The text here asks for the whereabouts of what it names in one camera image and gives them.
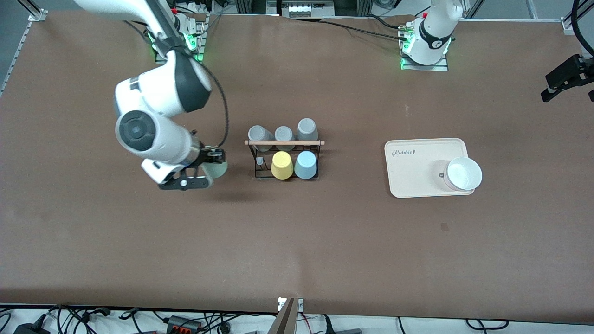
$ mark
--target table surface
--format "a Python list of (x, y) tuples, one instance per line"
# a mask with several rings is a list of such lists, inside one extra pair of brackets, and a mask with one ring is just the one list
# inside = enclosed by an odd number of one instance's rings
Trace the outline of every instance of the table surface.
[[(308, 313), (592, 321), (589, 88), (539, 95), (577, 43), (556, 23), (461, 22), (456, 37), (449, 72), (402, 71), (393, 40), (223, 17), (205, 63), (229, 99), (229, 170), (160, 191), (114, 136), (113, 88), (155, 67), (148, 46), (121, 22), (50, 13), (0, 99), (0, 301), (274, 311), (302, 297)], [(249, 127), (303, 117), (326, 141), (320, 178), (254, 179)], [(218, 142), (220, 97), (175, 120)], [(384, 143), (445, 137), (482, 185), (394, 198)]]

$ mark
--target rectangular tray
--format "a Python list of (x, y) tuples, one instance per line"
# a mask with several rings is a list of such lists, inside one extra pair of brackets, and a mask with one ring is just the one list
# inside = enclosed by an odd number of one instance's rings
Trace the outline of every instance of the rectangular tray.
[(474, 190), (456, 191), (443, 180), (447, 164), (468, 157), (459, 138), (391, 140), (384, 146), (390, 192), (398, 198), (462, 196)]

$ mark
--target gray floor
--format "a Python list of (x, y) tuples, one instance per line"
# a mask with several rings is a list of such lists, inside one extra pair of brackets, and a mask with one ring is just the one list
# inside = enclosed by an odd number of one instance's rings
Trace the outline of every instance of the gray floor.
[[(560, 18), (570, 11), (572, 3), (572, 0), (533, 1), (540, 19)], [(37, 0), (36, 3), (40, 7), (49, 10), (49, 15), (53, 10), (78, 9), (73, 0)], [(414, 13), (420, 11), (429, 3), (430, 0), (403, 0), (399, 5), (399, 10), (405, 12), (393, 10), (394, 13), (392, 14)], [(2, 0), (0, 2), (0, 79), (3, 79), (8, 72), (17, 45), (27, 26), (28, 17), (28, 12), (16, 0)], [(530, 18), (530, 15), (525, 0), (487, 0), (476, 17)], [(590, 44), (594, 44), (594, 11), (588, 13), (579, 22), (584, 37), (590, 41)]]

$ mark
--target cup rack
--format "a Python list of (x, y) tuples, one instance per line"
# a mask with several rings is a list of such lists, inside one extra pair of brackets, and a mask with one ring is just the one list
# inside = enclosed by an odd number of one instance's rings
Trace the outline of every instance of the cup rack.
[[(295, 153), (299, 153), (299, 152), (302, 152), (305, 150), (310, 150), (313, 153), (315, 153), (315, 166), (317, 168), (317, 171), (313, 178), (318, 178), (318, 175), (320, 173), (320, 151), (321, 151), (322, 146), (325, 144), (326, 143), (323, 140), (258, 140), (258, 141), (245, 140), (244, 141), (244, 145), (247, 145), (249, 147), (249, 150), (250, 150), (250, 152), (252, 152), (252, 156), (254, 157), (254, 177), (256, 179), (274, 178), (274, 176), (272, 175), (272, 171), (270, 170), (270, 167), (272, 166), (272, 156), (276, 152), (280, 151), (276, 147), (277, 145), (281, 145), (281, 146), (295, 145), (295, 147), (291, 151), (287, 151), (287, 153), (291, 155), (291, 158), (293, 158)], [(255, 148), (256, 145), (264, 145), (264, 146), (272, 145), (272, 148), (266, 152), (261, 152)], [(262, 158), (261, 165), (258, 164), (258, 158)], [(297, 178), (297, 177), (298, 176), (295, 175), (295, 173), (293, 172), (293, 175), (291, 175), (290, 178)]]

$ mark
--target yellow cup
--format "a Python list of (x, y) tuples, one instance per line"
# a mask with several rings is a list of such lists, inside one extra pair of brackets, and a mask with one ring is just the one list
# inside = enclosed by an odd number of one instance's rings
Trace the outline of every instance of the yellow cup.
[(288, 179), (293, 175), (293, 162), (287, 152), (278, 151), (272, 157), (272, 175), (277, 179)]

